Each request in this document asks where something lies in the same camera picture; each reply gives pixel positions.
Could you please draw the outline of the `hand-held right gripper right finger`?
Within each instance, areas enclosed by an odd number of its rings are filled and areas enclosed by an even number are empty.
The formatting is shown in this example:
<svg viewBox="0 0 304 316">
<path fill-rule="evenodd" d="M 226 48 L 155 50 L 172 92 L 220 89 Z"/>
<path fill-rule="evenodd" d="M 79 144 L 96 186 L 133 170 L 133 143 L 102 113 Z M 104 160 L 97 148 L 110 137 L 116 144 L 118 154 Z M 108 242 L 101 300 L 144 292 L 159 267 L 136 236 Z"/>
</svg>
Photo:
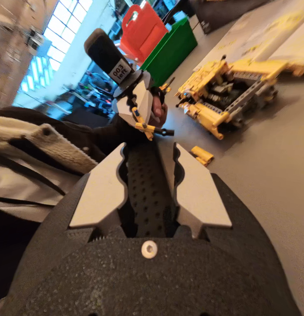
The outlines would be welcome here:
<svg viewBox="0 0 304 316">
<path fill-rule="evenodd" d="M 174 143 L 174 162 L 177 222 L 188 226 L 194 239 L 204 227 L 232 228 L 210 171 L 178 143 Z"/>
</svg>

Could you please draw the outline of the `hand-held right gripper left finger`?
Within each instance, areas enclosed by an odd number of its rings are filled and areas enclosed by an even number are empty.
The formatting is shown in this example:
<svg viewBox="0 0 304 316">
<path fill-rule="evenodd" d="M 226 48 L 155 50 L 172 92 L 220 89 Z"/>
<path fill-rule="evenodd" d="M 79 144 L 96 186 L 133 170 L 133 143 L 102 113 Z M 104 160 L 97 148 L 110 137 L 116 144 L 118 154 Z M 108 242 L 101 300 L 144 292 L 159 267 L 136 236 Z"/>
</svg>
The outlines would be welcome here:
<svg viewBox="0 0 304 316">
<path fill-rule="evenodd" d="M 125 147 L 126 143 L 121 143 L 90 172 L 70 228 L 110 230 L 112 226 L 121 226 L 118 211 L 126 203 L 127 188 L 119 169 L 125 162 Z"/>
</svg>

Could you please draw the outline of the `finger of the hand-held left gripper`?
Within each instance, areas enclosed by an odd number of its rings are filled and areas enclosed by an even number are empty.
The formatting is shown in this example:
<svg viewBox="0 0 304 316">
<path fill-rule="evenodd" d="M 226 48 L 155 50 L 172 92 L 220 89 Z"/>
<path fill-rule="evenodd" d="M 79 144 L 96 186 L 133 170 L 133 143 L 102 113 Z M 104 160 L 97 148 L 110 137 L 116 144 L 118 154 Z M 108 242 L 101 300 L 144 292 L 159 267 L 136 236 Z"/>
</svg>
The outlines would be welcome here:
<svg viewBox="0 0 304 316">
<path fill-rule="evenodd" d="M 134 99 L 130 99 L 129 97 L 120 98 L 116 102 L 116 107 L 119 117 L 121 117 L 130 126 L 135 127 L 137 120 L 132 109 L 134 107 L 137 108 L 137 103 Z"/>
<path fill-rule="evenodd" d="M 136 96 L 138 112 L 144 119 L 145 123 L 149 123 L 151 117 L 153 95 L 148 89 L 146 89 L 144 81 L 140 81 L 135 87 L 134 95 Z"/>
</svg>

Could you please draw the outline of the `yellow toy connector assembly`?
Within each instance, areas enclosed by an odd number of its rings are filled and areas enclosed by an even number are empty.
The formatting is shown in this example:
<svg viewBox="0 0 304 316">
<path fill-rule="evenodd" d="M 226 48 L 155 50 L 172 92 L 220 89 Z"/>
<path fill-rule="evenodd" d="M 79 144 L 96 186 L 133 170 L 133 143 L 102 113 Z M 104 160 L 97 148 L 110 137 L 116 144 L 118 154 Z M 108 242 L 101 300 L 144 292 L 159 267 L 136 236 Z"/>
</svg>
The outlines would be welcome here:
<svg viewBox="0 0 304 316">
<path fill-rule="evenodd" d="M 153 140 L 154 134 L 158 134 L 161 136 L 174 136 L 174 130 L 158 128 L 147 124 L 139 113 L 137 107 L 133 107 L 131 111 L 135 119 L 134 128 L 143 132 L 149 141 Z"/>
</svg>

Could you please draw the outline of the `person's left forearm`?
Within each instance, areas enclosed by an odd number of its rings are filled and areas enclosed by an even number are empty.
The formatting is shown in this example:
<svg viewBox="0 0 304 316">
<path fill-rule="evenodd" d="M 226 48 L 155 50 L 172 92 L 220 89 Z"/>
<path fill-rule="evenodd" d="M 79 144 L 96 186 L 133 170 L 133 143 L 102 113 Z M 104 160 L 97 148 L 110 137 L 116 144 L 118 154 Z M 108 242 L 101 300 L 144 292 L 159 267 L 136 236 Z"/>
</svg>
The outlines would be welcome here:
<svg viewBox="0 0 304 316">
<path fill-rule="evenodd" d="M 146 143 L 146 135 L 129 125 L 119 114 L 115 114 L 110 124 L 92 130 L 94 144 L 105 154 L 108 155 L 121 143 L 128 146 Z"/>
</svg>

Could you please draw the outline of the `grey desk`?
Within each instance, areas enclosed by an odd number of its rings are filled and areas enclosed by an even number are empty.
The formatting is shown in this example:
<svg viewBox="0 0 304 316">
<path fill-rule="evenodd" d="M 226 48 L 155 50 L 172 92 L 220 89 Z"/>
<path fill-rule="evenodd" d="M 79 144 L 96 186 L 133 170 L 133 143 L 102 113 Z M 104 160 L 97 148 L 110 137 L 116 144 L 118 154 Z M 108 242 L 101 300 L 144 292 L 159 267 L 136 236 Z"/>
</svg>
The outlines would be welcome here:
<svg viewBox="0 0 304 316">
<path fill-rule="evenodd" d="M 175 135 L 161 137 L 158 147 L 171 190 L 174 142 L 187 151 L 197 145 L 214 155 L 209 170 L 232 189 L 268 234 L 304 315 L 304 75 L 283 73 L 276 101 L 223 140 L 175 108 L 177 89 L 233 24 L 204 35 L 197 17 L 190 18 L 198 46 L 173 74 L 165 128 L 174 129 Z"/>
</svg>

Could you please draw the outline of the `person's left hand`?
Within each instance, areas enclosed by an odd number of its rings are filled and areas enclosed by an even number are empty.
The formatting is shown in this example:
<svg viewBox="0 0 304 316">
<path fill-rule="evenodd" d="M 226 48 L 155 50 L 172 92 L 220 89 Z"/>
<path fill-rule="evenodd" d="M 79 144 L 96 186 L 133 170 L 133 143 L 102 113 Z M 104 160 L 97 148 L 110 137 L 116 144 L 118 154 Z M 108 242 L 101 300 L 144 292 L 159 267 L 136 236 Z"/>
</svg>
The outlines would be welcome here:
<svg viewBox="0 0 304 316">
<path fill-rule="evenodd" d="M 149 124 L 157 128 L 162 128 L 167 118 L 167 105 L 162 103 L 158 96 L 153 97 L 152 113 L 150 116 Z"/>
</svg>

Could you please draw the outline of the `small yellow toy piece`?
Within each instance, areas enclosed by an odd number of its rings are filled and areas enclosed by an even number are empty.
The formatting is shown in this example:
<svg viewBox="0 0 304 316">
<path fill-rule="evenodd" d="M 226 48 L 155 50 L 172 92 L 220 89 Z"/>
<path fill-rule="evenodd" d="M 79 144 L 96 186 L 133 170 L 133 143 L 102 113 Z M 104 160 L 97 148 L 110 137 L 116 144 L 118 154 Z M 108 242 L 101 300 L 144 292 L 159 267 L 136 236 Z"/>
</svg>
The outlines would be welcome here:
<svg viewBox="0 0 304 316">
<path fill-rule="evenodd" d="M 174 80 L 175 80 L 175 77 L 172 77 L 169 82 L 166 82 L 162 86 L 159 87 L 159 89 L 162 91 L 164 95 L 166 95 L 167 93 L 171 91 L 170 86 Z"/>
</svg>

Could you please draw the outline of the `yellow toy panel piece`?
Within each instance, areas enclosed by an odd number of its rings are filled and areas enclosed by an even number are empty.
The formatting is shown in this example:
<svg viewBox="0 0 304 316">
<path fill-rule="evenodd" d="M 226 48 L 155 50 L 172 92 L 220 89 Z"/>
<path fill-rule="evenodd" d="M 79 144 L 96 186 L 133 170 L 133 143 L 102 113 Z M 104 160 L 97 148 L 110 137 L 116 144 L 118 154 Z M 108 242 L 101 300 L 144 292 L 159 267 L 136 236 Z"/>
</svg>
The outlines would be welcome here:
<svg viewBox="0 0 304 316">
<path fill-rule="evenodd" d="M 208 164 L 210 164 L 213 159 L 214 156 L 213 154 L 207 152 L 206 150 L 202 149 L 199 146 L 194 146 L 190 153 L 194 156 L 194 158 L 200 162 L 204 167 L 207 167 Z"/>
</svg>

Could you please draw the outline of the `red plastic bin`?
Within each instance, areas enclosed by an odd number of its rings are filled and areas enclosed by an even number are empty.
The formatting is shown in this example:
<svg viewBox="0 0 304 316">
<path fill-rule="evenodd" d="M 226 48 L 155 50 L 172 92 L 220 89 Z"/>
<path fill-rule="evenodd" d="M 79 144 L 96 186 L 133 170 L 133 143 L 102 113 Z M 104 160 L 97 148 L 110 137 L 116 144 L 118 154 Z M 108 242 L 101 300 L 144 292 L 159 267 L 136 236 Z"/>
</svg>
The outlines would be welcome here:
<svg viewBox="0 0 304 316">
<path fill-rule="evenodd" d="M 142 66 L 161 39 L 168 33 L 166 26 L 148 1 L 132 5 L 122 21 L 120 49 Z"/>
</svg>

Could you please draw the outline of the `green plastic bin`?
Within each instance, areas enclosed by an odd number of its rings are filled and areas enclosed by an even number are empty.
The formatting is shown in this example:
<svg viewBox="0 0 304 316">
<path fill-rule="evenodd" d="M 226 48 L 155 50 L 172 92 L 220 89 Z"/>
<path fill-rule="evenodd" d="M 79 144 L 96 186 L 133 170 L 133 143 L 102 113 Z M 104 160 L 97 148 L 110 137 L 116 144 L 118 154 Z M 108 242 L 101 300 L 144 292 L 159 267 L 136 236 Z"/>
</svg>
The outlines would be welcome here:
<svg viewBox="0 0 304 316">
<path fill-rule="evenodd" d="M 150 73 L 155 86 L 162 86 L 198 45 L 189 19 L 174 23 L 142 64 Z"/>
</svg>

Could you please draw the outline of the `yellow toy car model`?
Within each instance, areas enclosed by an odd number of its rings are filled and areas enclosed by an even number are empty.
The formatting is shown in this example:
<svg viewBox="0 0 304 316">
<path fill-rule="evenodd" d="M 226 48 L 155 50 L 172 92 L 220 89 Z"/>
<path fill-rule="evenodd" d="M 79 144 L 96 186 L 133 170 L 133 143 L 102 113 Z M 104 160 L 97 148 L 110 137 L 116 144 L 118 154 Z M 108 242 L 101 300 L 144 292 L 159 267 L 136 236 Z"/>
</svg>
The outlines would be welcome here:
<svg viewBox="0 0 304 316">
<path fill-rule="evenodd" d="M 304 61 L 242 59 L 228 63 L 224 55 L 205 63 L 178 88 L 176 107 L 222 140 L 226 131 L 242 128 L 247 113 L 274 101 L 278 76 L 286 71 L 302 76 Z"/>
</svg>

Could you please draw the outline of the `person's fleece-lined jacket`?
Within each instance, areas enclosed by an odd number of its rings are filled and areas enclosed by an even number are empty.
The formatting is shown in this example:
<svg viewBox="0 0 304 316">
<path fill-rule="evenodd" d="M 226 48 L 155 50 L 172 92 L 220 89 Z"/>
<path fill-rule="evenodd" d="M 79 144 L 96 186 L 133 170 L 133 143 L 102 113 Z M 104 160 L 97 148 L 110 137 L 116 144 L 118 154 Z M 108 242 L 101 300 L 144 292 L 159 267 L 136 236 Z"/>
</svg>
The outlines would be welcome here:
<svg viewBox="0 0 304 316">
<path fill-rule="evenodd" d="M 43 222 L 106 156 L 97 132 L 35 110 L 0 109 L 0 211 Z"/>
</svg>

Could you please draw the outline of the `toy car set box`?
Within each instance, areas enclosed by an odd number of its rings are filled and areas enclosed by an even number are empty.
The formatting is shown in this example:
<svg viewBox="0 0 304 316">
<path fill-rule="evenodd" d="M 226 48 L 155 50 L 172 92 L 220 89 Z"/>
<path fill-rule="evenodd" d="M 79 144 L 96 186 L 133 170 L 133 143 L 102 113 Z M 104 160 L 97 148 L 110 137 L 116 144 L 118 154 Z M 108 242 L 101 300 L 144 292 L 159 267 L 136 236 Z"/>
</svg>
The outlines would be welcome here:
<svg viewBox="0 0 304 316">
<path fill-rule="evenodd" d="M 195 14 L 205 35 L 232 21 L 229 16 L 228 4 L 228 1 L 193 1 Z"/>
</svg>

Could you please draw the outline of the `instruction booklet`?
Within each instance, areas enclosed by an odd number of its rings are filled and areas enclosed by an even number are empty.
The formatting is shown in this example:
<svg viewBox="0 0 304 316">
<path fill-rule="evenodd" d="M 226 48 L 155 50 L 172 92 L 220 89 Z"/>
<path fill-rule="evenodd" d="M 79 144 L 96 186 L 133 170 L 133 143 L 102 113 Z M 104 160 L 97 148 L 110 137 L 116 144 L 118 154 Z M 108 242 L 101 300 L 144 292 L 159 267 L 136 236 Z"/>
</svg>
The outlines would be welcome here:
<svg viewBox="0 0 304 316">
<path fill-rule="evenodd" d="M 284 60 L 304 68 L 304 1 L 274 1 L 244 14 L 193 69 L 226 55 L 240 60 Z"/>
</svg>

